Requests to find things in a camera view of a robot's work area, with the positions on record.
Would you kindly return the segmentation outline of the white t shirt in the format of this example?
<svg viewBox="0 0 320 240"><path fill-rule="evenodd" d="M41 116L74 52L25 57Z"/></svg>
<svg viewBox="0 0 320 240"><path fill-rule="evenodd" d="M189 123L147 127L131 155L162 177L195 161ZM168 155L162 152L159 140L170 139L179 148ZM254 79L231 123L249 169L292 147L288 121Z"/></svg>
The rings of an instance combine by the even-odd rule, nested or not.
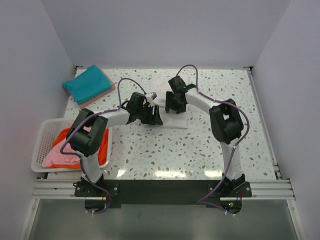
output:
<svg viewBox="0 0 320 240"><path fill-rule="evenodd" d="M155 125L160 129L188 129L189 114L185 112L177 113L174 101L174 93L169 84L169 80L176 75L153 73L151 75L150 92L156 93L157 97L153 100L159 106L159 115L162 125Z"/></svg>

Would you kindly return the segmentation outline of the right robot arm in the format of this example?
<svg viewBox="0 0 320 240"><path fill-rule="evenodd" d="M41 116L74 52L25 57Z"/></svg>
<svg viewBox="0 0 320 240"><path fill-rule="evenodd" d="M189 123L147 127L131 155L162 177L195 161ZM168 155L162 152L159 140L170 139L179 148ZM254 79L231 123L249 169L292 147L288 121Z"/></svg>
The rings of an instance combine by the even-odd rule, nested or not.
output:
<svg viewBox="0 0 320 240"><path fill-rule="evenodd" d="M168 81L171 88L166 92L165 111L177 114L186 112L187 105L193 105L210 117L211 131L220 142L224 170L222 176L223 192L230 197L235 196L245 183L245 175L241 167L240 152L236 143L241 139L244 124L239 109L232 99L226 101L212 100L198 92L193 83L187 85L180 76Z"/></svg>

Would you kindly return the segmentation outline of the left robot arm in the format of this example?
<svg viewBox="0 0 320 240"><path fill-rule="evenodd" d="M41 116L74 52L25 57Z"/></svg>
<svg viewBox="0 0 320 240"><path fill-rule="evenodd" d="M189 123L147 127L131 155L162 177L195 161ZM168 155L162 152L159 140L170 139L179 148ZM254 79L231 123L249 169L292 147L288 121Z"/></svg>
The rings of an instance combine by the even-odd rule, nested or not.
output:
<svg viewBox="0 0 320 240"><path fill-rule="evenodd" d="M119 107L94 113L84 108L80 111L60 148L62 155L77 156L82 178L87 181L86 191L99 196L104 190L103 178L98 161L98 150L106 129L128 125L136 120L146 125L163 125L159 106L154 103L157 94L150 92L132 93L129 100L120 102Z"/></svg>

